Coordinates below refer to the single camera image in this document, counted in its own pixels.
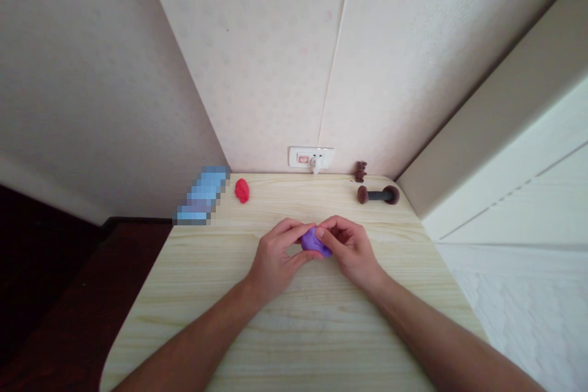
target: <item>white plug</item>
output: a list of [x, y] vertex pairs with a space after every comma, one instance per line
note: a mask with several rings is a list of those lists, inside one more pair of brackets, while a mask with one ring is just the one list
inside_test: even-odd
[[311, 158], [311, 167], [312, 167], [312, 172], [317, 175], [320, 171], [320, 164], [319, 164], [319, 160], [317, 159], [316, 156], [313, 156]]

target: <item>play dough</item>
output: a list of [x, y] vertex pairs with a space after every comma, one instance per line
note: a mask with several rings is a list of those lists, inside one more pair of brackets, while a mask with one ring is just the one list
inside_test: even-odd
[[316, 227], [313, 227], [302, 236], [300, 239], [302, 249], [307, 251], [318, 251], [324, 257], [331, 256], [333, 253], [319, 240], [316, 231]]

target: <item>wooden table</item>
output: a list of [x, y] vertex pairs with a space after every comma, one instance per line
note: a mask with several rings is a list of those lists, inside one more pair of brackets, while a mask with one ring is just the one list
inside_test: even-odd
[[[250, 200], [233, 186], [245, 178]], [[101, 390], [110, 390], [211, 307], [249, 270], [262, 235], [285, 217], [333, 214], [366, 227], [380, 264], [429, 304], [486, 338], [401, 192], [396, 206], [359, 204], [346, 175], [232, 175], [211, 225], [175, 226], [113, 344]], [[367, 176], [369, 190], [392, 182]], [[300, 246], [291, 247], [292, 253]], [[430, 390], [419, 365], [334, 258], [310, 262], [239, 335], [209, 390]]]

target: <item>brown play dough figure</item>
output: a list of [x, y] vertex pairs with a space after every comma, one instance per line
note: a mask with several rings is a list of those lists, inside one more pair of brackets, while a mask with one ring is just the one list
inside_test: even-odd
[[366, 165], [368, 163], [365, 161], [358, 161], [357, 162], [357, 171], [355, 172], [355, 182], [363, 182], [363, 177], [367, 174], [366, 173]]

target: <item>electrical outlet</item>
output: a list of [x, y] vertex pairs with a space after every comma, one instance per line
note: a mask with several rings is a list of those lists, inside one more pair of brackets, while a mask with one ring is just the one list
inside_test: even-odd
[[288, 152], [288, 164], [290, 167], [312, 168], [311, 160], [315, 157], [321, 169], [329, 168], [334, 156], [334, 148], [292, 146]]

